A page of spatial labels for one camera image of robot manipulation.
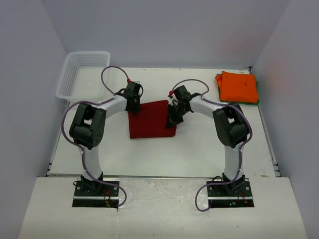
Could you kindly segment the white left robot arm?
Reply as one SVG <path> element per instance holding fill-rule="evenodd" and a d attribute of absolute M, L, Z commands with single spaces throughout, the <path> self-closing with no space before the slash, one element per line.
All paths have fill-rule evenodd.
<path fill-rule="evenodd" d="M 75 196 L 99 196 L 103 189 L 112 187 L 104 184 L 99 160 L 99 144 L 104 135 L 106 119 L 123 111 L 140 111 L 140 98 L 144 89 L 141 84 L 129 81 L 127 86 L 103 103 L 80 103 L 73 118 L 69 135 L 80 148 L 83 172 L 75 182 Z"/>

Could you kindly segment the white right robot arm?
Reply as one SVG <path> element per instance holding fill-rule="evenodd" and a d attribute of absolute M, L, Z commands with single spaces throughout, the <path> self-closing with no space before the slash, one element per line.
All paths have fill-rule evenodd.
<path fill-rule="evenodd" d="M 217 137 L 224 145 L 225 167 L 221 181 L 212 188 L 235 195 L 245 181 L 243 149 L 252 133 L 239 104 L 210 102 L 200 93 L 191 94 L 184 85 L 172 90 L 169 97 L 172 101 L 167 106 L 166 128 L 182 123 L 187 113 L 199 113 L 214 120 Z"/>

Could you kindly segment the dark red t shirt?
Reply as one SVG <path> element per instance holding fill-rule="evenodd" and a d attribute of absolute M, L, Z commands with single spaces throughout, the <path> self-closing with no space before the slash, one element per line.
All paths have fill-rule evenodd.
<path fill-rule="evenodd" d="M 174 137 L 176 126 L 166 128 L 168 100 L 144 103 L 128 113 L 130 139 Z"/>

